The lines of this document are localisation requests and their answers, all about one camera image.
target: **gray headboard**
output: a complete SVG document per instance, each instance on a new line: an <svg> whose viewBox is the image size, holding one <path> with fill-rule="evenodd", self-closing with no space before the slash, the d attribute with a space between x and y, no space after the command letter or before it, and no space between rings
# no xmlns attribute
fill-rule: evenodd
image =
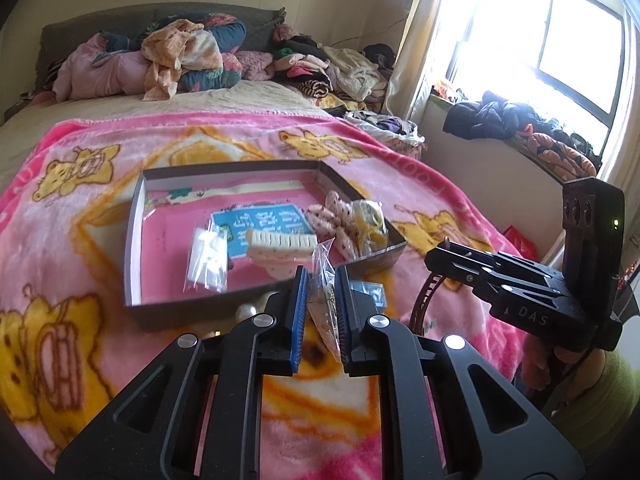
<svg viewBox="0 0 640 480"><path fill-rule="evenodd" d="M185 12L221 12L235 16L246 25L246 39L242 50L258 51L270 49L273 28L284 23L286 15L284 8L264 10L216 3L177 2L98 10L65 22L52 23L44 27L40 35L36 88L44 86L50 63L65 59L96 32L108 30L135 39L151 23L165 16Z"/></svg>

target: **silver bolt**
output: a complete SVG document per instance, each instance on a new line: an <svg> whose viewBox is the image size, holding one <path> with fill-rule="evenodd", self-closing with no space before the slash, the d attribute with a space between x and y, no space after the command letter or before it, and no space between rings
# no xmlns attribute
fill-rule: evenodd
<svg viewBox="0 0 640 480"><path fill-rule="evenodd" d="M452 350L462 350L465 347L465 340L457 334L451 334L444 338L444 344Z"/></svg>
<svg viewBox="0 0 640 480"><path fill-rule="evenodd" d="M191 348L198 342L198 338L195 334L182 334L178 338L178 346L180 348Z"/></svg>
<svg viewBox="0 0 640 480"><path fill-rule="evenodd" d="M273 317L269 316L269 314L258 314L257 316L254 317L254 325L255 326L260 326L260 327L265 327L265 326L271 326L273 324Z"/></svg>
<svg viewBox="0 0 640 480"><path fill-rule="evenodd" d="M377 314L369 318L369 324L375 328L384 328L385 326L389 326L389 318Z"/></svg>

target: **curtain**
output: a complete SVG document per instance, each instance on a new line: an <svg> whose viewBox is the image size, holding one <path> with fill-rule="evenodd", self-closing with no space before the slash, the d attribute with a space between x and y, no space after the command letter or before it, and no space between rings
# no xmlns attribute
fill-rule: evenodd
<svg viewBox="0 0 640 480"><path fill-rule="evenodd" d="M433 39L442 0L417 0L386 91L386 113L420 123L433 86Z"/></svg>
<svg viewBox="0 0 640 480"><path fill-rule="evenodd" d="M636 81L640 80L638 59L638 30L631 15L624 15L625 21L625 66L620 102L611 129L610 139L605 148L606 162L598 178L620 188L625 193L625 244L622 251L622 269L630 266L639 256L636 237L640 237L640 103ZM546 265L560 269L564 255L564 232L556 240L542 261Z"/></svg>

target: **red bag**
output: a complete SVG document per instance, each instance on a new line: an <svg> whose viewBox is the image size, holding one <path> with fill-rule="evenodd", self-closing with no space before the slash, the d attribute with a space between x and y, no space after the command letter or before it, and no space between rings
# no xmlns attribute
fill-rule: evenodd
<svg viewBox="0 0 640 480"><path fill-rule="evenodd" d="M507 227L507 230L502 233L508 241L518 250L523 258L538 262L538 250L531 240L527 240L522 234L512 225Z"/></svg>

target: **hand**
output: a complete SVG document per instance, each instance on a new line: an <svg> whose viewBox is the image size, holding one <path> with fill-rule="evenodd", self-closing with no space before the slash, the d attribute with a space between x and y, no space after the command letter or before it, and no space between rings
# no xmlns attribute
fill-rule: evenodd
<svg viewBox="0 0 640 480"><path fill-rule="evenodd" d="M552 349L539 338L528 334L522 348L522 382L529 388L543 390L551 382L547 361L552 350L558 359L567 364L578 362L584 354L584 352L569 352L560 347ZM604 371L604 364L604 350L594 349L578 368L563 400L574 400L584 391L595 386Z"/></svg>

